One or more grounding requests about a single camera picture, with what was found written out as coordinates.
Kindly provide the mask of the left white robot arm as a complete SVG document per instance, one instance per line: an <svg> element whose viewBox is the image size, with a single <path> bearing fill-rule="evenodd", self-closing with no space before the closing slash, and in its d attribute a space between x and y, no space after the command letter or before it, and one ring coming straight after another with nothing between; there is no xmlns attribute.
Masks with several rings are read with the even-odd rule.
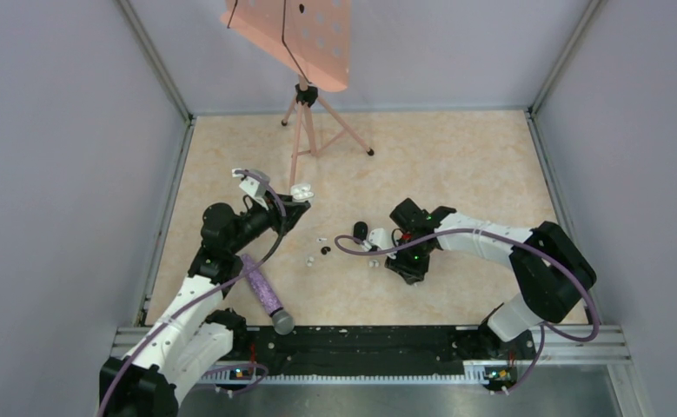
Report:
<svg viewBox="0 0 677 417"><path fill-rule="evenodd" d="M212 365L245 354L241 316L218 307L243 277L238 254L268 230L277 233L274 253L311 207L290 195L250 203L240 214L223 202L204 210L201 246L175 298L134 347L101 367L98 415L175 416Z"/></svg>

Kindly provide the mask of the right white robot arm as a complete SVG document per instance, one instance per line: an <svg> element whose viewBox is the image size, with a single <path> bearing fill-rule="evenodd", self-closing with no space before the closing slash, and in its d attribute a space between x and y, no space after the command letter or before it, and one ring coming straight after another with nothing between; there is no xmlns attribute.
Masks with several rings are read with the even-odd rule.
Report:
<svg viewBox="0 0 677 417"><path fill-rule="evenodd" d="M596 283L594 269L560 225L544 221L515 228L478 220L440 206L429 212L407 198L389 215L401 231L388 249L387 269L408 285L424 280L435 250L460 251L509 268L519 292L482 323L481 351L501 358L529 328L561 322Z"/></svg>

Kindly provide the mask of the white earbud charging case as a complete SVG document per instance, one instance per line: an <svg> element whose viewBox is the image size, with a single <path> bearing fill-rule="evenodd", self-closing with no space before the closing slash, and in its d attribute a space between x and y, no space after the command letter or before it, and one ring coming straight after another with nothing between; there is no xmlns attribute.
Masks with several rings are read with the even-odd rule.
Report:
<svg viewBox="0 0 677 417"><path fill-rule="evenodd" d="M309 202L315 193L309 183L297 183L290 187L290 195L295 202Z"/></svg>

